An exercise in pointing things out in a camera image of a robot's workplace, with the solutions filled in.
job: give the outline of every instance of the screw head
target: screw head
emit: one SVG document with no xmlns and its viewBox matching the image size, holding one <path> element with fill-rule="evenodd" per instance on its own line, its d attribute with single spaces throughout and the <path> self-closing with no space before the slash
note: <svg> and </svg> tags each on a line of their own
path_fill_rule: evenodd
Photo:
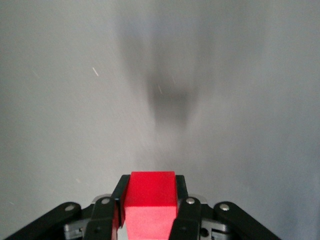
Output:
<svg viewBox="0 0 320 240">
<path fill-rule="evenodd" d="M 101 204 L 108 204 L 109 202 L 110 202 L 109 198 L 104 198 L 102 199 Z"/>
<path fill-rule="evenodd" d="M 196 201 L 193 198 L 189 197 L 189 198 L 186 199 L 186 202 L 188 204 L 194 204 Z"/>
<path fill-rule="evenodd" d="M 75 209 L 75 206 L 74 206 L 73 204 L 70 204 L 70 205 L 67 206 L 64 210 L 65 210 L 66 212 L 68 212 L 68 211 L 71 211 L 71 210 L 73 210 L 73 209 Z"/>
<path fill-rule="evenodd" d="M 220 209 L 223 211 L 229 211 L 230 207 L 227 204 L 222 203 L 222 204 L 220 204 Z"/>
</svg>

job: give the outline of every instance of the gray background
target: gray background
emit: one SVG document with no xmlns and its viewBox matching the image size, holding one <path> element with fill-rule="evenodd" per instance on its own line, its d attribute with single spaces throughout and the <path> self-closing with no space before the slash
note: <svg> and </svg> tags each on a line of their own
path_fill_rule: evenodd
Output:
<svg viewBox="0 0 320 240">
<path fill-rule="evenodd" d="M 320 1 L 0 2 L 0 238 L 157 170 L 320 239 Z"/>
</svg>

